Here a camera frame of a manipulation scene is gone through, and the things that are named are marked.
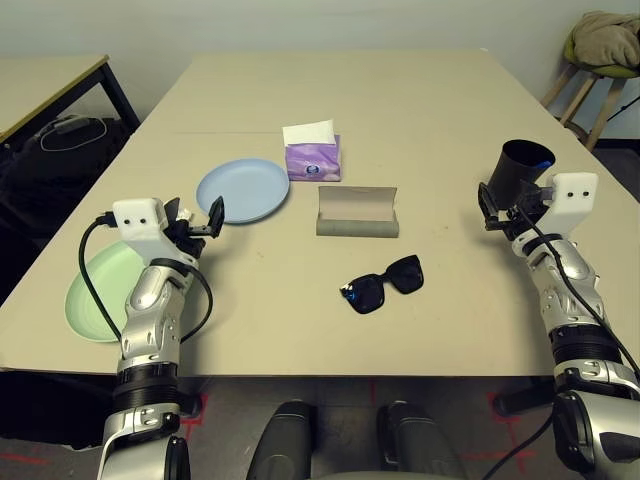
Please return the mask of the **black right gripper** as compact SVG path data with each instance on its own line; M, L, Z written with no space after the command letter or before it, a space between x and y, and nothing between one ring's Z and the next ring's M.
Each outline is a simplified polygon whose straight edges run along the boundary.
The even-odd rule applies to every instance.
M552 201L553 187L537 186L534 197L520 199L507 210L499 210L493 200L488 186L481 182L478 185L478 203L484 217L487 231L501 231L508 240L514 240L518 235L531 228L546 213L546 206L542 201Z

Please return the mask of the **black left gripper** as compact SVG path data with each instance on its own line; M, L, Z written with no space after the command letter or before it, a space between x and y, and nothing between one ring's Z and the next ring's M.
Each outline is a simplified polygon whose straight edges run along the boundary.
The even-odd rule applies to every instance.
M177 220L180 198L175 197L164 204L168 223L167 237L183 253L199 259L206 245L205 237L217 238L225 221L225 205L218 196L209 210L209 222L204 226L191 226L187 220Z

